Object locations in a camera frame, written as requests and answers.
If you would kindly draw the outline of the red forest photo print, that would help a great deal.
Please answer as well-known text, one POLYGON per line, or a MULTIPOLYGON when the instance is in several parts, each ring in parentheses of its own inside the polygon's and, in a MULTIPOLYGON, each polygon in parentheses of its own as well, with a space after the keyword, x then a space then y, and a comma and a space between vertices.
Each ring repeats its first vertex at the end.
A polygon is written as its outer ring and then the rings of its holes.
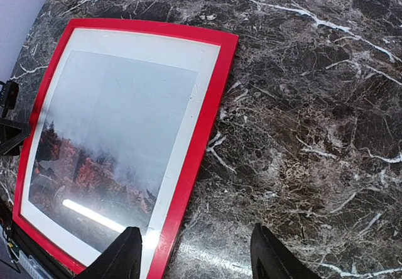
POLYGON ((40 134, 30 202, 98 251, 117 232, 65 200, 146 230, 196 77, 184 68, 70 52, 40 134))

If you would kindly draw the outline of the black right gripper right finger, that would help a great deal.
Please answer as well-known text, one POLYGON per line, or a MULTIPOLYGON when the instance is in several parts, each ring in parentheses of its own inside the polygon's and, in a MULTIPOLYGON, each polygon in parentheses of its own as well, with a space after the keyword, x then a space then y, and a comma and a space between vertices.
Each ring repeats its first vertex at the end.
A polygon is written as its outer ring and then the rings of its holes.
POLYGON ((321 279, 261 223, 254 226, 250 255, 253 278, 321 279))

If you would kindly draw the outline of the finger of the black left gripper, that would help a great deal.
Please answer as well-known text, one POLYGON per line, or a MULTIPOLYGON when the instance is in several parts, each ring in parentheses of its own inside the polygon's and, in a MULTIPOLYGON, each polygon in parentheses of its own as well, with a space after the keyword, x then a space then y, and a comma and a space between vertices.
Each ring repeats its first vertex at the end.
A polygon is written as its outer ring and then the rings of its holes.
POLYGON ((20 147, 30 133, 28 123, 1 118, 1 156, 20 155, 20 147))

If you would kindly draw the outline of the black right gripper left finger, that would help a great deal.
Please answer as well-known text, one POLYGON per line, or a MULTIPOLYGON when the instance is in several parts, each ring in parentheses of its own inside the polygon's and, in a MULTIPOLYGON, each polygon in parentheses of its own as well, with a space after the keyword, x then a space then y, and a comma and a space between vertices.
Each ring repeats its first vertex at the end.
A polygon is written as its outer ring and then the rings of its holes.
POLYGON ((127 227, 76 279, 140 278, 142 238, 138 227, 127 227))

